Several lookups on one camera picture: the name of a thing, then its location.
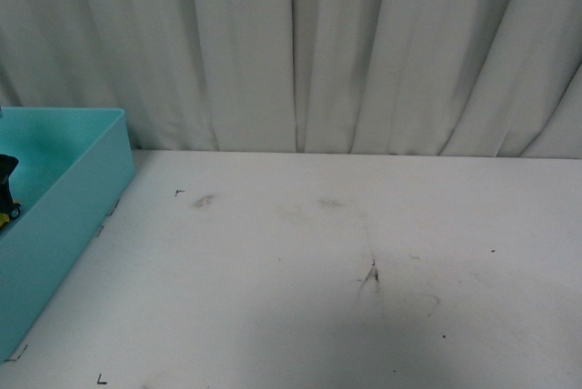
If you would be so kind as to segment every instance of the white curtain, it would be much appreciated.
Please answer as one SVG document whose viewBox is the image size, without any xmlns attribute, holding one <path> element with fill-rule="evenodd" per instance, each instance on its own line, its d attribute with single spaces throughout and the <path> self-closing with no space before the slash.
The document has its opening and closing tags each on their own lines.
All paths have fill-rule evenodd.
<svg viewBox="0 0 582 389">
<path fill-rule="evenodd" d="M 582 0 L 0 0 L 0 105 L 136 147 L 582 158 Z"/>
</svg>

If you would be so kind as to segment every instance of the white table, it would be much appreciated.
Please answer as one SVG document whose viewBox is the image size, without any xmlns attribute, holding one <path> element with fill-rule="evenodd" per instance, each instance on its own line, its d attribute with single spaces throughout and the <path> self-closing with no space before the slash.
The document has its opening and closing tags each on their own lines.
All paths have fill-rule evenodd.
<svg viewBox="0 0 582 389">
<path fill-rule="evenodd" d="M 582 387 L 582 162 L 135 159 L 2 389 Z"/>
</svg>

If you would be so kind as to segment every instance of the teal storage tray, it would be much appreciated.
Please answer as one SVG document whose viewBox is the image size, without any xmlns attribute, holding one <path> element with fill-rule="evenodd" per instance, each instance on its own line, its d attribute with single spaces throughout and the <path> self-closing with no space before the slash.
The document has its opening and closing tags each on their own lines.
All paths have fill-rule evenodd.
<svg viewBox="0 0 582 389">
<path fill-rule="evenodd" d="M 22 205 L 0 230 L 0 360 L 20 344 L 135 168 L 120 109 L 4 107 L 0 154 Z"/>
</svg>

